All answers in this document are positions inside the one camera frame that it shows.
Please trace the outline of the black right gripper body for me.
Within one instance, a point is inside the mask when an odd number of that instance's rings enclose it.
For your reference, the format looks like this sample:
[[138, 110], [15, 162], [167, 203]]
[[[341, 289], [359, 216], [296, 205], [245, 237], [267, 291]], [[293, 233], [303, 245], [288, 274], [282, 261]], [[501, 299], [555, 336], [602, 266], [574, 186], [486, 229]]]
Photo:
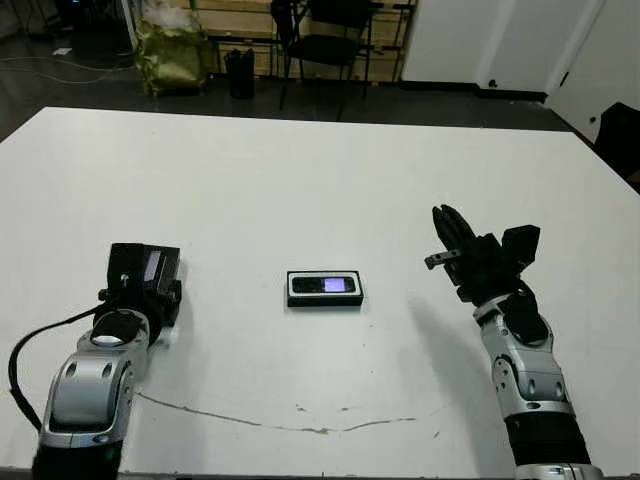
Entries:
[[453, 241], [444, 252], [427, 256], [425, 264], [429, 270], [444, 268], [463, 303], [484, 304], [518, 290], [528, 258], [487, 234]]

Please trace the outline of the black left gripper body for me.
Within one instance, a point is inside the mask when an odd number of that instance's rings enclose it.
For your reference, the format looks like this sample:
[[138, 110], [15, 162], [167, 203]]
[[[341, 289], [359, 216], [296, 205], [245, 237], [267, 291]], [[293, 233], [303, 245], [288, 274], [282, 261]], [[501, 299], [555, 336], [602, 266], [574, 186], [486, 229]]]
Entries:
[[105, 288], [98, 292], [98, 300], [112, 308], [127, 309], [142, 314], [150, 333], [173, 327], [182, 301], [182, 282], [130, 285], [121, 288]]

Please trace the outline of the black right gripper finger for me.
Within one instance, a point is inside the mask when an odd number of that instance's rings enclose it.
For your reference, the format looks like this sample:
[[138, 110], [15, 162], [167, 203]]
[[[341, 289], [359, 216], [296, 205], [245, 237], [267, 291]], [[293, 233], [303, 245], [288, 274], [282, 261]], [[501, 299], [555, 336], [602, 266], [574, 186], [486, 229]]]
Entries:
[[432, 218], [438, 238], [447, 250], [455, 250], [460, 244], [458, 212], [448, 205], [432, 208]]
[[463, 243], [465, 243], [467, 241], [470, 241], [470, 240], [473, 240], [476, 237], [476, 235], [473, 232], [473, 230], [470, 227], [470, 225], [468, 224], [468, 222], [464, 219], [464, 217], [459, 212], [458, 212], [458, 222], [459, 222], [459, 230], [460, 230], [460, 233], [461, 233], [460, 244], [458, 246], [458, 248], [459, 248]]

